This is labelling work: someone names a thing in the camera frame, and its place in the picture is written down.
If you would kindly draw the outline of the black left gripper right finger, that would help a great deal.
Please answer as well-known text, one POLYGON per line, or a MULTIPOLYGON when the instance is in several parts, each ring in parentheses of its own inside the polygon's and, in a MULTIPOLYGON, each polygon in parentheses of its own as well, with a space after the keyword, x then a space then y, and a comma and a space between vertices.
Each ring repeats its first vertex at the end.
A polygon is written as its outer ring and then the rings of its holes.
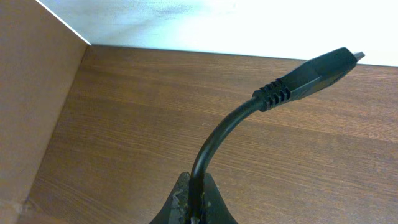
POLYGON ((206 173, 204 179, 203 214, 206 224, 237 224, 229 212, 211 174, 206 173))

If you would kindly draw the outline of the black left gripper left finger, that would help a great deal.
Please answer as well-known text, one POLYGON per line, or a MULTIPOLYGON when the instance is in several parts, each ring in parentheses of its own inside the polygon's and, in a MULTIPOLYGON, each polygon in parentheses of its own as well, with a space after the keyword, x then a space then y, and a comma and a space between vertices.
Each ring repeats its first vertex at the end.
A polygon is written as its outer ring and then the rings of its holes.
POLYGON ((160 212, 153 218, 150 224, 187 224, 190 223, 188 206, 189 191, 188 172, 183 172, 178 177, 172 191, 166 199, 160 212))

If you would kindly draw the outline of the wooden side panel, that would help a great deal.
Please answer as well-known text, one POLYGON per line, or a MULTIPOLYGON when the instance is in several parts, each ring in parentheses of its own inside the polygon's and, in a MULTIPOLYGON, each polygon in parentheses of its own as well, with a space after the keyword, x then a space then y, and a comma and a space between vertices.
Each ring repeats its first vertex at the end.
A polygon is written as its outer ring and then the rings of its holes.
POLYGON ((1 0, 1 222, 15 223, 86 43, 37 1, 1 0))

